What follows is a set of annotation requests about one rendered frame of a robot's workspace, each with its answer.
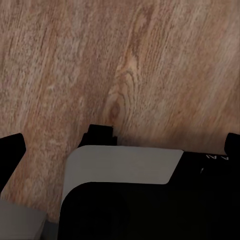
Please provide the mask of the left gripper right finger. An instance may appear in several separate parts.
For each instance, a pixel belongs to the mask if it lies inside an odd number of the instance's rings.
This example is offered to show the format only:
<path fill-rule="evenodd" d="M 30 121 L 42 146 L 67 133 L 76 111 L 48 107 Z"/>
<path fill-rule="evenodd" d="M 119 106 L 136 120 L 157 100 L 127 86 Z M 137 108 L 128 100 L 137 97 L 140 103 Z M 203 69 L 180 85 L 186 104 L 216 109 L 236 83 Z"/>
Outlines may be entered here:
<path fill-rule="evenodd" d="M 240 173 L 240 135 L 228 133 L 224 150 Z"/>

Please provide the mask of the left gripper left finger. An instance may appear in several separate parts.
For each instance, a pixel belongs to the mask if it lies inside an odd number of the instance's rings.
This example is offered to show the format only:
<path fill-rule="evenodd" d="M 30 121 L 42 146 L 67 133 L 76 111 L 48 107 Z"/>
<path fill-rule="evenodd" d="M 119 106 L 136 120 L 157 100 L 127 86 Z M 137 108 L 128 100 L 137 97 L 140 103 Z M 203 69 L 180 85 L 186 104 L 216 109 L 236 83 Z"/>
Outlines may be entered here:
<path fill-rule="evenodd" d="M 21 133 L 0 138 L 0 193 L 26 152 Z"/>

